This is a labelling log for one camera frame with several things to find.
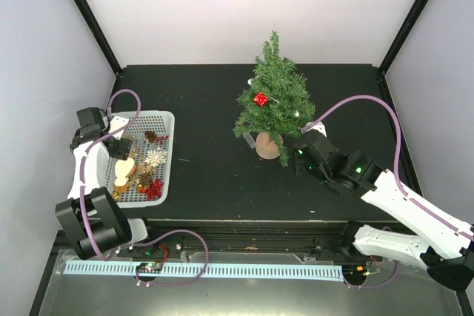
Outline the small green christmas tree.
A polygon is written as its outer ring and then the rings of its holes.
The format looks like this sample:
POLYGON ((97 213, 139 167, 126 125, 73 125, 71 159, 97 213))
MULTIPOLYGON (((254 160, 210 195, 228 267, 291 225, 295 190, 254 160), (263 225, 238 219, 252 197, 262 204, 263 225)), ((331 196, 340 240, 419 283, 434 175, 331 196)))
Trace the small green christmas tree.
POLYGON ((233 132, 238 138, 245 133, 267 132, 278 145, 280 165, 287 167, 290 157, 284 138, 297 138, 300 129, 314 117, 316 106, 307 91, 307 78, 297 73, 293 60, 281 55, 275 30, 264 41, 255 63, 249 87, 237 98, 242 111, 233 132), (268 98, 263 107, 253 102, 258 92, 268 98))

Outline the red gift box ornament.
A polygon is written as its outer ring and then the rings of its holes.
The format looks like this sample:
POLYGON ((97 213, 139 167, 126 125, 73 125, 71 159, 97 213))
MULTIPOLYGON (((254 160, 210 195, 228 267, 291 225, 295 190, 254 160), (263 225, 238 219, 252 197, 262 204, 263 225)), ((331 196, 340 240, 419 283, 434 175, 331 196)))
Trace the red gift box ornament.
POLYGON ((253 102, 260 107, 263 107, 267 101, 268 98, 263 92, 258 92, 253 98, 253 102))

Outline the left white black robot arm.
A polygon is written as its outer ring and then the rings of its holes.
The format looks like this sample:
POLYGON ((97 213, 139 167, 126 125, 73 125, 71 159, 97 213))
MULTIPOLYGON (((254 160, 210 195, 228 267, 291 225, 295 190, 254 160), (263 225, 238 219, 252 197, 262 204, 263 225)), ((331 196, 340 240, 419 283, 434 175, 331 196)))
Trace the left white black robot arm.
POLYGON ((158 236, 148 231, 144 219, 126 218, 108 190, 107 165, 115 161, 117 172, 128 170, 114 187, 127 190, 136 169, 130 156, 133 141, 123 138, 128 118, 110 116, 98 107, 77 112, 80 127, 70 145, 75 158, 73 185, 67 200, 57 204, 56 217, 79 258, 87 260, 131 243, 143 256, 158 250, 158 236))

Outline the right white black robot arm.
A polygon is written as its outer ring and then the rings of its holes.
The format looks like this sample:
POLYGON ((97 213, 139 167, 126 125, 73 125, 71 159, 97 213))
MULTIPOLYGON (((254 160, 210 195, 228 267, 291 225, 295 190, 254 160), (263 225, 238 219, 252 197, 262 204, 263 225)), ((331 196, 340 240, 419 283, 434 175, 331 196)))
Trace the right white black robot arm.
POLYGON ((296 174, 308 174, 342 196, 358 198, 394 217, 411 234, 350 222, 336 241, 340 256, 389 258, 423 269, 461 292, 473 281, 473 225, 439 209, 397 182, 389 169, 362 153, 344 154, 323 133, 310 130, 293 144, 296 174))

